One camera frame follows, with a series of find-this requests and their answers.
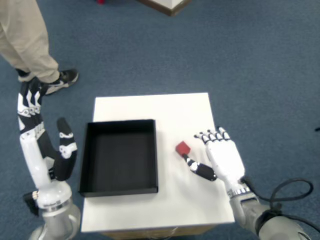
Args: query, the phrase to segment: black box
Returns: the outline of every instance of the black box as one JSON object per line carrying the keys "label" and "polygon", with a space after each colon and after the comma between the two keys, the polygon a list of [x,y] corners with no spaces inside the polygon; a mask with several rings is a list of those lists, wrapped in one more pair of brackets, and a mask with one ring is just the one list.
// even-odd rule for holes
{"label": "black box", "polygon": [[88,123],[79,193],[86,197],[155,194],[155,120]]}

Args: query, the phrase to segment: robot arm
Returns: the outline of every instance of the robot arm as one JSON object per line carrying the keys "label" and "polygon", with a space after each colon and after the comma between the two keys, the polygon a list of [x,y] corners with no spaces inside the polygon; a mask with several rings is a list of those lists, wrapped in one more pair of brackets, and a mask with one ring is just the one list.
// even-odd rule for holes
{"label": "robot arm", "polygon": [[18,96],[20,143],[31,177],[38,191],[24,195],[31,212],[45,225],[36,229],[30,240],[72,239],[80,227],[80,210],[72,202],[72,191],[65,182],[70,178],[77,158],[74,135],[64,118],[57,122],[59,151],[52,146],[41,116],[42,98],[47,87],[37,79],[22,83]]}
{"label": "robot arm", "polygon": [[252,231],[261,240],[310,240],[294,221],[277,214],[273,207],[262,205],[243,182],[246,175],[243,161],[236,144],[223,128],[209,130],[208,134],[201,132],[194,137],[205,144],[212,168],[217,178],[224,182],[235,220],[242,228]]}

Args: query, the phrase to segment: khaki pants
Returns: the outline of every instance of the khaki pants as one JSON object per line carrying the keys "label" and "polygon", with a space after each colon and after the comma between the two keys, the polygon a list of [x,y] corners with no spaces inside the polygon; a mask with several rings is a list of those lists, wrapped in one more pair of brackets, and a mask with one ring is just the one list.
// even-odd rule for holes
{"label": "khaki pants", "polygon": [[0,54],[14,68],[53,83],[60,73],[36,0],[0,0]]}

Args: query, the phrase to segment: black cable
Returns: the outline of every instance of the black cable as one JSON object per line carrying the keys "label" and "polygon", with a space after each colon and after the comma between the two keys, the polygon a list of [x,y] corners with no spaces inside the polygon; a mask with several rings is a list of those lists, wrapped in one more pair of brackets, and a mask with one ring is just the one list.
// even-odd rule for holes
{"label": "black cable", "polygon": [[[283,183],[281,183],[279,186],[277,186],[273,192],[272,192],[272,195],[271,195],[271,198],[266,198],[266,197],[263,197],[261,196],[260,194],[257,193],[255,187],[253,186],[252,182],[250,181],[250,179],[248,177],[244,177],[242,178],[242,182],[244,184],[246,184],[250,189],[251,191],[258,196],[258,198],[260,198],[261,200],[264,200],[266,202],[269,202],[270,203],[270,209],[271,209],[271,212],[275,213],[277,216],[282,216],[282,217],[286,217],[288,219],[291,219],[291,220],[295,220],[295,221],[299,221],[301,223],[304,223],[310,227],[312,227],[313,229],[315,229],[318,233],[320,233],[320,227],[318,227],[317,225],[315,225],[314,223],[302,218],[302,217],[298,217],[298,216],[291,216],[291,215],[286,215],[286,214],[283,214],[281,212],[281,208],[282,208],[282,205],[280,203],[278,203],[276,206],[274,206],[274,203],[276,202],[291,202],[291,201],[297,201],[297,200],[301,200],[301,199],[304,199],[306,197],[308,197],[310,194],[312,194],[312,192],[314,191],[314,185],[312,182],[306,180],[306,179],[303,179],[303,178],[293,178],[293,179],[289,179]],[[298,196],[293,196],[293,197],[283,197],[283,198],[276,198],[277,196],[277,193],[283,189],[284,187],[290,185],[290,184],[293,184],[293,183],[297,183],[297,182],[302,182],[302,183],[306,183],[309,185],[309,191],[307,191],[306,193],[304,194],[301,194],[301,195],[298,195]]]}

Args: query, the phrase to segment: black shoe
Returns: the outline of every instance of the black shoe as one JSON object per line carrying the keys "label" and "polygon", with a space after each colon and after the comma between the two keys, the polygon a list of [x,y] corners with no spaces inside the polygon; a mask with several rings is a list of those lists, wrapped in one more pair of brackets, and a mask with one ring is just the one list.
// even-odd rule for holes
{"label": "black shoe", "polygon": [[79,77],[79,73],[75,69],[60,72],[60,77],[57,81],[48,84],[46,95],[53,94],[61,89],[66,89],[72,86]]}
{"label": "black shoe", "polygon": [[30,82],[32,79],[36,77],[32,72],[25,72],[20,69],[16,69],[16,71],[19,74],[18,81],[21,83]]}

